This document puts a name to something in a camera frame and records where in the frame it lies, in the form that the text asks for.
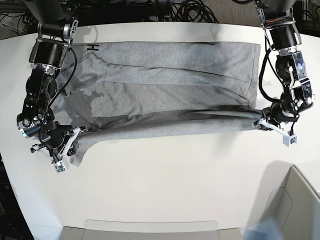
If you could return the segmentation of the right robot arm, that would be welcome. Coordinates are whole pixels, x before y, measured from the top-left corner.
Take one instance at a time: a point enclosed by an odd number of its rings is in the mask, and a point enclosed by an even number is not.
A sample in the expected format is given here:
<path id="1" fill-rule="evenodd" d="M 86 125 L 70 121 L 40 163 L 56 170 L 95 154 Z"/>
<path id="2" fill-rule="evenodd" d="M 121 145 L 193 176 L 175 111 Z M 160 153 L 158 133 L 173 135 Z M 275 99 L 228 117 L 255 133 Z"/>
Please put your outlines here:
<path id="1" fill-rule="evenodd" d="M 56 81 L 72 44 L 79 21 L 64 13 L 58 0 L 27 0 L 25 5 L 37 19 L 37 38 L 29 62 L 33 65 L 28 78 L 22 112 L 16 126 L 25 138 L 36 138 L 34 151 L 46 148 L 53 163 L 75 153 L 73 142 L 80 128 L 55 121 L 52 104 L 61 93 Z"/>

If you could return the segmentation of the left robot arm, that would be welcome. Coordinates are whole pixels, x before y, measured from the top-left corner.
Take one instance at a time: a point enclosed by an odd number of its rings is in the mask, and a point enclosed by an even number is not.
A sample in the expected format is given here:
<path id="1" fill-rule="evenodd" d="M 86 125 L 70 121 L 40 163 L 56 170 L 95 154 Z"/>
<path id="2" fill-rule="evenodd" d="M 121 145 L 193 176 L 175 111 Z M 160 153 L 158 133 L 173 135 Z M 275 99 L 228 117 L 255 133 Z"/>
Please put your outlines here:
<path id="1" fill-rule="evenodd" d="M 295 1 L 256 0 L 254 4 L 268 45 L 258 77 L 258 88 L 262 96 L 271 102 L 270 107 L 263 109 L 258 124 L 266 130 L 277 131 L 293 143 L 296 140 L 294 130 L 286 132 L 281 124 L 295 124 L 300 113 L 311 108 L 315 101 L 306 64 L 302 52 L 298 50 L 302 39 L 293 14 Z M 263 89 L 263 77 L 272 51 L 277 52 L 273 70 L 283 88 L 279 99 L 268 96 Z"/>

